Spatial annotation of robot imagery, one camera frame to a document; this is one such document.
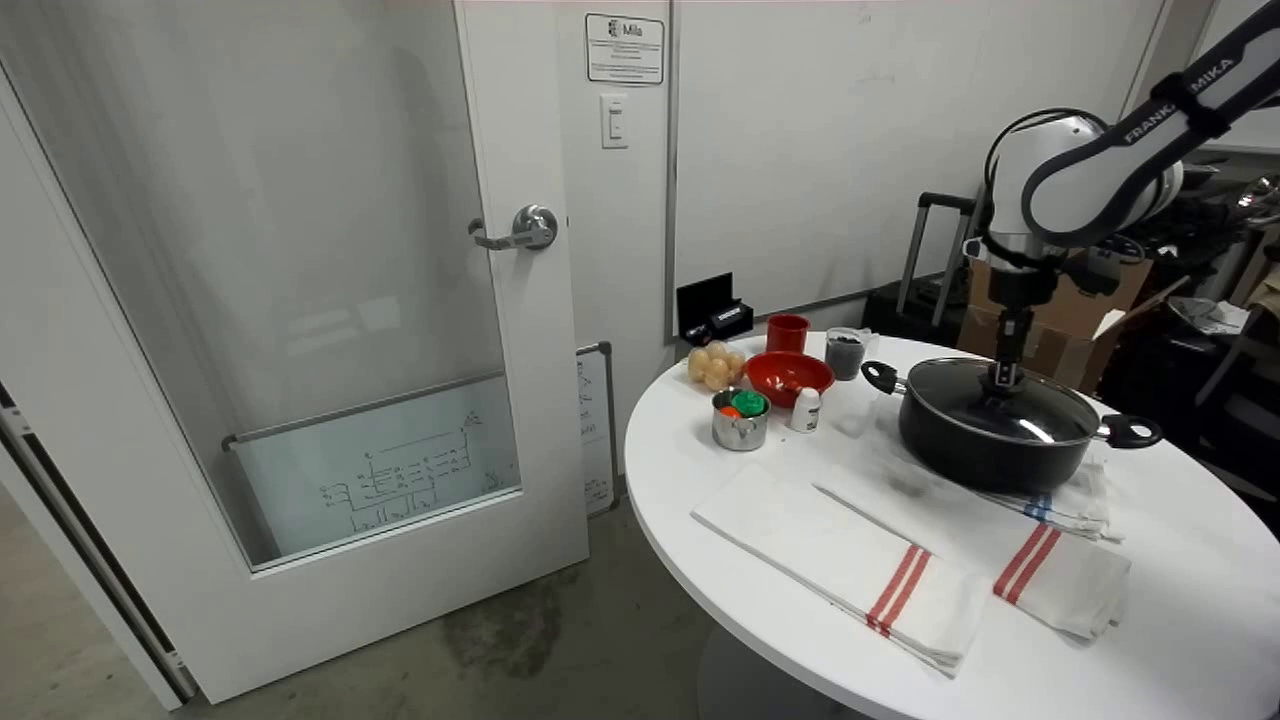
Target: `pot handle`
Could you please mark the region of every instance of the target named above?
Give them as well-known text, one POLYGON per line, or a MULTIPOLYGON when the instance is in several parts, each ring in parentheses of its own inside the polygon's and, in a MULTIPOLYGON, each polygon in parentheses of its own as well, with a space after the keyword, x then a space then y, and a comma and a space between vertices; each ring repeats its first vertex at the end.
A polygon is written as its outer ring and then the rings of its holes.
POLYGON ((1136 418, 1136 417, 1103 417, 1103 439, 1113 449, 1152 449, 1165 439, 1165 430, 1152 418, 1136 418))
POLYGON ((865 378, 870 378, 877 393, 884 393, 884 395, 898 393, 898 367, 891 367, 891 363, 865 359, 865 378))

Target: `white napkin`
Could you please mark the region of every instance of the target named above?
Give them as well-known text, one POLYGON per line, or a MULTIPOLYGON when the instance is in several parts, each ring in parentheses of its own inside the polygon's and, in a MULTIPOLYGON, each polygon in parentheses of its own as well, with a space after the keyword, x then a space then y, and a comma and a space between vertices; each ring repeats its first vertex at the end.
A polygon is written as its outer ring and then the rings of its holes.
POLYGON ((984 494, 924 471, 915 458, 891 458, 884 471, 819 479, 853 515, 911 534, 937 557, 990 576, 990 589, 1040 624, 1097 639, 1121 620, 1129 559, 1065 534, 1051 523, 1004 513, 984 494))
POLYGON ((1057 523, 1062 531, 1121 544, 1121 527, 1109 494, 1109 471, 1102 458, 1086 458, 1072 479, 1065 479, 1057 493, 1045 493, 1045 494, 999 494, 999 493, 984 493, 984 494, 1027 520, 1057 523))
POLYGON ((802 579, 870 632, 955 675, 984 607, 984 585, 859 520, 806 479, 758 468, 691 513, 705 527, 802 579))

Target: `light switch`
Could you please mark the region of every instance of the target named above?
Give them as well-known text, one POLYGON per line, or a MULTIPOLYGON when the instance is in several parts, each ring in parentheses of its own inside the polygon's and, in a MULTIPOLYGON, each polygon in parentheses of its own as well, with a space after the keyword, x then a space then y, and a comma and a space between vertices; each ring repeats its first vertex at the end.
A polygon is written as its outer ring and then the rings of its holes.
POLYGON ((630 147, 630 95, 626 93, 599 93, 599 147, 630 147))

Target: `pot lid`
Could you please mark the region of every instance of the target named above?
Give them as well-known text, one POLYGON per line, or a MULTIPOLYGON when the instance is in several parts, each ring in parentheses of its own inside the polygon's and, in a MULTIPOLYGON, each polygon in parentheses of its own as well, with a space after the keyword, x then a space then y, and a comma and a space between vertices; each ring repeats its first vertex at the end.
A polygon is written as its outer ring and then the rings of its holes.
POLYGON ((907 393, 937 417, 1012 444, 1082 444, 1097 430, 1097 410, 1067 388, 1024 376, 1019 393, 990 395, 990 359, 924 359, 907 393))

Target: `door handle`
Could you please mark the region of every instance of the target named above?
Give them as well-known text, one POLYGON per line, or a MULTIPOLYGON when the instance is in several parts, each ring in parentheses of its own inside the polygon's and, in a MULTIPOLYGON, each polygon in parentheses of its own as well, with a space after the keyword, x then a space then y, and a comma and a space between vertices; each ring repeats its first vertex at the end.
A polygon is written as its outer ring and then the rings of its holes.
POLYGON ((511 216, 511 236, 488 236, 483 220, 469 222, 471 245, 488 246, 488 250, 503 250, 503 246, 527 246, 527 250, 544 250, 557 245, 561 236, 561 220, 557 212, 539 206, 539 202, 525 202, 511 216))

